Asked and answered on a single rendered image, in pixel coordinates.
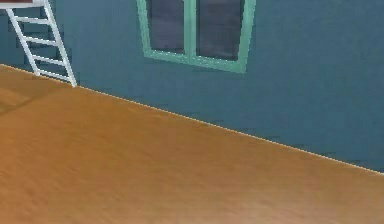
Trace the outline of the green framed window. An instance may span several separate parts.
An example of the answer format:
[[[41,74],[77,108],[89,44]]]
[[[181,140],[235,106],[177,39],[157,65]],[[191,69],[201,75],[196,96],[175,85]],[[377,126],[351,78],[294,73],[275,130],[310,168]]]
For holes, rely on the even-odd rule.
[[[257,0],[136,0],[143,54],[246,71]]]

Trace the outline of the white slatted table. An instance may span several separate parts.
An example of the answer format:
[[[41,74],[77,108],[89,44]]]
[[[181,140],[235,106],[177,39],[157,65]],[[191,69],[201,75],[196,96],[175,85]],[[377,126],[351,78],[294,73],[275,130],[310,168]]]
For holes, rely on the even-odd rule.
[[[23,16],[16,16],[14,13],[14,9],[27,9],[27,8],[43,8],[46,17],[44,19],[23,17]],[[71,84],[72,87],[76,87],[77,81],[74,76],[64,43],[59,33],[59,29],[58,29],[49,0],[0,0],[0,9],[6,11],[10,19],[10,22],[16,32],[16,35],[19,38],[19,41],[23,47],[24,53],[27,56],[27,59],[32,67],[33,73],[36,76],[46,75],[51,78],[67,81]],[[47,25],[51,28],[54,39],[46,40],[46,39],[40,39],[37,37],[30,37],[30,36],[24,35],[20,27],[20,22],[38,24],[38,25]],[[61,59],[56,60],[56,59],[51,59],[44,56],[34,55],[31,52],[28,43],[37,43],[37,44],[56,47],[59,50]],[[65,68],[67,75],[64,76],[54,72],[42,70],[37,66],[36,64],[37,61],[62,66]]]

